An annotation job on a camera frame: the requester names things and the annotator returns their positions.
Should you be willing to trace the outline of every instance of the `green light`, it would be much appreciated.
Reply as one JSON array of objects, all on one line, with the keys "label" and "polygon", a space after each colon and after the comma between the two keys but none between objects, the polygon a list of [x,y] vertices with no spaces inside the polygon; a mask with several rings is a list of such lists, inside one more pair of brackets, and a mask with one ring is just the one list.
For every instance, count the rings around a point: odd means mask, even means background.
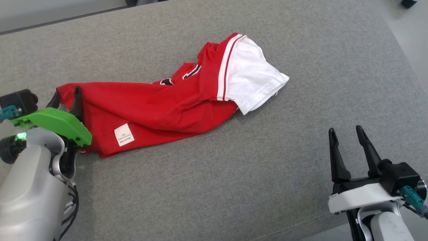
[{"label": "green light", "polygon": [[20,140],[24,140],[26,137],[27,137],[27,133],[26,132],[22,132],[22,133],[16,134],[16,138],[18,138]]}]

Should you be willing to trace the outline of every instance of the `white floor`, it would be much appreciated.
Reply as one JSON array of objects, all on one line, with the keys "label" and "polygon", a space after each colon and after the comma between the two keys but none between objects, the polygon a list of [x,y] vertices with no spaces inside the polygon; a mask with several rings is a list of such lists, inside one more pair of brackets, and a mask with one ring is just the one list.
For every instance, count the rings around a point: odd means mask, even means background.
[{"label": "white floor", "polygon": [[[428,93],[428,0],[420,0],[410,9],[404,9],[400,0],[373,0],[373,7],[387,22],[410,65]],[[428,220],[401,208],[403,220],[415,241],[428,238]],[[352,241],[348,224],[316,234],[301,241]]]}]

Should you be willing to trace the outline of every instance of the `gray table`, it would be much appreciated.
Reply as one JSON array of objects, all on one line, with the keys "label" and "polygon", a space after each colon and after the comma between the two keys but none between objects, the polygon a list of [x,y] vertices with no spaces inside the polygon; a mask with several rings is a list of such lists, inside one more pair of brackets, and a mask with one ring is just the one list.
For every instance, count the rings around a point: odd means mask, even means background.
[{"label": "gray table", "polygon": [[45,106],[68,82],[153,82],[233,32],[291,77],[279,95],[204,135],[79,157],[65,241],[298,240],[343,224],[327,207],[330,127],[354,177],[368,170],[357,124],[427,176],[428,97],[366,1],[172,0],[0,36],[0,94],[29,88]]}]

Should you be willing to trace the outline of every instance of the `red stripe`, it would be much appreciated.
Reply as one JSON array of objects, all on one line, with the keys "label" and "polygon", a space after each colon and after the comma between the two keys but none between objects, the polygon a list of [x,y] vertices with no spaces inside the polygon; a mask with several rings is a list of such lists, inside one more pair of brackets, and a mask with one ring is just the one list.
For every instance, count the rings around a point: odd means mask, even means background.
[{"label": "red stripe", "polygon": [[232,50],[233,47],[235,46],[235,43],[240,40],[244,35],[242,35],[241,37],[237,38],[235,40],[235,42],[233,42],[232,47],[230,48],[230,52],[229,52],[229,56],[227,57],[227,62],[226,62],[226,69],[224,70],[224,89],[223,89],[223,101],[225,101],[225,97],[226,97],[226,75],[227,75],[227,66],[229,65],[229,59],[230,56],[232,55]]}]

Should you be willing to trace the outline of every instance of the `white sleeve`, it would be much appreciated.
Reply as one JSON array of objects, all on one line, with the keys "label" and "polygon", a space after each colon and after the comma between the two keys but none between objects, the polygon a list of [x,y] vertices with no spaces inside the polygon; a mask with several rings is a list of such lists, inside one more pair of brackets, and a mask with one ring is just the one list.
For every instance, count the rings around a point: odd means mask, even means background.
[{"label": "white sleeve", "polygon": [[243,114],[263,105],[289,80],[266,62],[262,49],[246,36],[231,51],[225,97],[233,100]]}]

